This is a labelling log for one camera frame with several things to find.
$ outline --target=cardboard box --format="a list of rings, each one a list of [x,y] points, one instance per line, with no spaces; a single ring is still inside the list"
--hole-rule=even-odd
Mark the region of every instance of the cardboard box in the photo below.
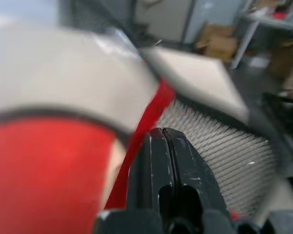
[[[279,0],[258,0],[254,4],[254,7],[256,7],[256,9],[260,9],[263,7],[274,7],[274,6],[277,6],[278,4],[279,4]]]
[[[235,27],[223,26],[219,24],[207,24],[204,26],[201,35],[197,42],[208,41],[211,36],[219,35],[224,37],[231,37],[234,33]]]
[[[212,58],[229,62],[237,48],[235,38],[213,35],[209,39],[209,44],[205,50],[205,55]]]
[[[293,69],[293,43],[284,43],[272,50],[269,72],[276,78],[284,81]]]

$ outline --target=white object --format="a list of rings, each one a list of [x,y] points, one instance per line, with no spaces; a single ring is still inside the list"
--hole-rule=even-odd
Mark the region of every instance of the white object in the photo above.
[[[98,35],[13,23],[0,27],[0,112],[56,106],[132,132],[158,82],[145,64]]]
[[[255,17],[266,16],[270,11],[271,11],[271,8],[270,7],[263,7],[261,9],[255,11],[251,15],[252,16],[255,16]]]
[[[160,47],[146,53],[178,93],[248,123],[249,109],[220,60]]]
[[[267,55],[253,56],[248,61],[249,67],[266,68],[270,63],[270,57]]]

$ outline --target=red object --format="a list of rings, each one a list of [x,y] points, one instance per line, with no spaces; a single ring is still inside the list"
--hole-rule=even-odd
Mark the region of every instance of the red object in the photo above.
[[[163,111],[169,106],[174,98],[174,90],[162,80],[155,97],[146,108],[136,131],[131,136],[126,156],[120,168],[110,197],[106,203],[106,210],[124,209],[126,207],[127,180],[131,163],[138,154],[147,132],[154,128]]]
[[[66,118],[0,124],[0,234],[89,234],[114,133]]]
[[[230,214],[231,214],[231,218],[233,219],[241,218],[241,216],[235,211],[230,211]]]
[[[274,12],[272,14],[272,17],[277,20],[284,20],[287,16],[288,16],[288,14],[283,13],[283,12]]]

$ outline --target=gray floor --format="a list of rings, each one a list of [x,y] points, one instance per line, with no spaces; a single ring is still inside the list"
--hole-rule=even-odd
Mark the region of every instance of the gray floor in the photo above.
[[[241,95],[254,102],[257,102],[263,93],[277,94],[281,91],[280,79],[270,75],[267,69],[241,64],[237,69],[229,70],[229,73],[237,88],[242,90]]]

